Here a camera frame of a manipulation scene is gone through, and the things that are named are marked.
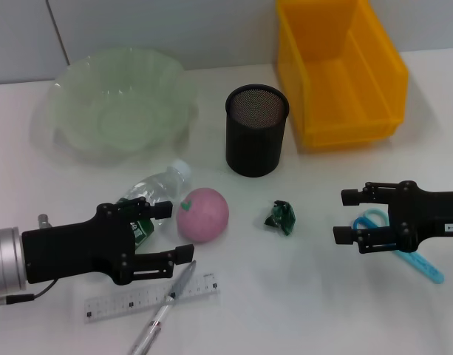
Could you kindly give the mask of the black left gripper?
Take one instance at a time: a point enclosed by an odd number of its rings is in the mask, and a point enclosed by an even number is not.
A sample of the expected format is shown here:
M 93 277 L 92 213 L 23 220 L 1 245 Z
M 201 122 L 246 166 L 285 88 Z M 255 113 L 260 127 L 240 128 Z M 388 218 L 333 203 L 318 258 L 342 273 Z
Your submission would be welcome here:
M 90 220 L 21 235 L 27 282 L 42 283 L 91 272 L 117 285 L 133 278 L 172 278 L 174 267 L 190 263 L 194 245 L 134 255 L 131 222 L 163 220 L 172 215 L 170 201 L 150 204 L 144 197 L 99 205 Z

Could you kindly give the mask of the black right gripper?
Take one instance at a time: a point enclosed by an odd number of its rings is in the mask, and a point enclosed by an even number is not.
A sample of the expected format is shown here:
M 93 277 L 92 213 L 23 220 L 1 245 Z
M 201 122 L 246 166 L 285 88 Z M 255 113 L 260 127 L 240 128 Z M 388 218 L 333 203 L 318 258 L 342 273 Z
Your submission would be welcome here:
M 429 238 L 453 237 L 453 192 L 428 192 L 414 181 L 395 183 L 366 182 L 361 191 L 341 191 L 344 206 L 361 203 L 388 205 L 389 226 L 352 229 L 335 226 L 337 245 L 356 243 L 361 254 L 400 250 L 414 252 Z

